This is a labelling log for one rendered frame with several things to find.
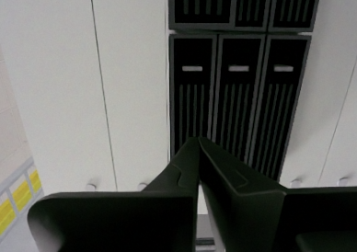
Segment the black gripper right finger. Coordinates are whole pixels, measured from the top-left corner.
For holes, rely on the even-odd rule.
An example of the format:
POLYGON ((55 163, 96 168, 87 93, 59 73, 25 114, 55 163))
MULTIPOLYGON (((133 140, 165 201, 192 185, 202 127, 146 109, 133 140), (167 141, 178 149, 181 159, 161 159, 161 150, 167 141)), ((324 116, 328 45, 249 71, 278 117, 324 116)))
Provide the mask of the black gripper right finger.
POLYGON ((208 138, 198 141, 217 252, 290 252, 303 232, 357 229, 357 186, 286 188, 208 138))

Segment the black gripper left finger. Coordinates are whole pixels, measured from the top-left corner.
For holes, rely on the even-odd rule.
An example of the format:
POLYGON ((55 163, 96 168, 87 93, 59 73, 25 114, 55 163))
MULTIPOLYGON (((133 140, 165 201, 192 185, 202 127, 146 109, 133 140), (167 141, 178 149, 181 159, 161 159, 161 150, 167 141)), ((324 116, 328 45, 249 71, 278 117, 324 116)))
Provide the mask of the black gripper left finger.
POLYGON ((196 252, 200 151, 190 137, 143 191, 37 200, 27 221, 39 252, 196 252))

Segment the white rack cabinet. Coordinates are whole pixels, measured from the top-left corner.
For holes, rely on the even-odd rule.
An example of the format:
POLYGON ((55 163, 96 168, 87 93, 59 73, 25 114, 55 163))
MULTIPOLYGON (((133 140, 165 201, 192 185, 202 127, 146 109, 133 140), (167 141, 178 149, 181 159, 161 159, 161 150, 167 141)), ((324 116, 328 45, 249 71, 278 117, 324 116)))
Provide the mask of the white rack cabinet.
POLYGON ((168 0, 0 0, 45 196, 142 190, 169 164, 169 34, 312 35, 280 184, 357 185, 357 0, 319 0, 313 32, 169 30, 168 0))

